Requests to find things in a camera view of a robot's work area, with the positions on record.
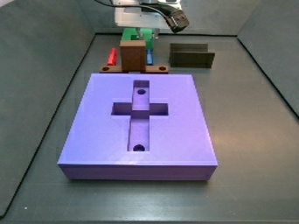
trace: black cable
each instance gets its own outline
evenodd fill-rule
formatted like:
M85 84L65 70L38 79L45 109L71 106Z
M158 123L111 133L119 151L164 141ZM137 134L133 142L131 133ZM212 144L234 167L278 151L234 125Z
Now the black cable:
M166 18L166 16L157 10L157 9L154 9L153 7L150 7L150 6L145 6L145 5L134 5L134 4L122 4L122 5L115 5L115 4L107 4L107 3L102 3L99 0L94 0L98 4L102 4L102 5L105 5L105 6L107 6L107 7L113 7L113 8L126 8L126 7L129 7L129 8L146 8L146 9L149 9L149 10L152 10L152 11L156 11L164 18Z

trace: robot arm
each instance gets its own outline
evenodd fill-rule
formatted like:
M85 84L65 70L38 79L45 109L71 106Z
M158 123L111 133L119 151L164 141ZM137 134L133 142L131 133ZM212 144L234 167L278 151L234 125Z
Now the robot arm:
M168 29L180 32L189 24L181 10L181 0L113 0L113 4L99 4L115 7L115 25Z

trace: blue block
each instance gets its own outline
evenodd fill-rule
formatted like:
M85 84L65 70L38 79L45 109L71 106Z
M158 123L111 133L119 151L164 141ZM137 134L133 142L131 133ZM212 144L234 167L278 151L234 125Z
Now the blue block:
M150 49L145 50L145 64L148 66L152 66L154 64L153 63L153 51Z

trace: gray wall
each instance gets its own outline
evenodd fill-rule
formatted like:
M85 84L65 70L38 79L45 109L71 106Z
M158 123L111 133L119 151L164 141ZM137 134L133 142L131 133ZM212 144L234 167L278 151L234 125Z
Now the gray wall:
M93 0L77 0L94 32L121 32L114 26L113 9ZM237 35L261 0L181 0L190 20L182 33Z
M0 8L0 216L93 34L73 0L15 0Z
M297 0L264 0L237 38L299 115L297 9Z

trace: red block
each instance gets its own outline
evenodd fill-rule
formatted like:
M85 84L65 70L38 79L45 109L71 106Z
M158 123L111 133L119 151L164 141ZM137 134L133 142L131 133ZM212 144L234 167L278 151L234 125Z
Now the red block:
M106 59L106 65L114 66L115 64L117 64L117 49L111 48Z

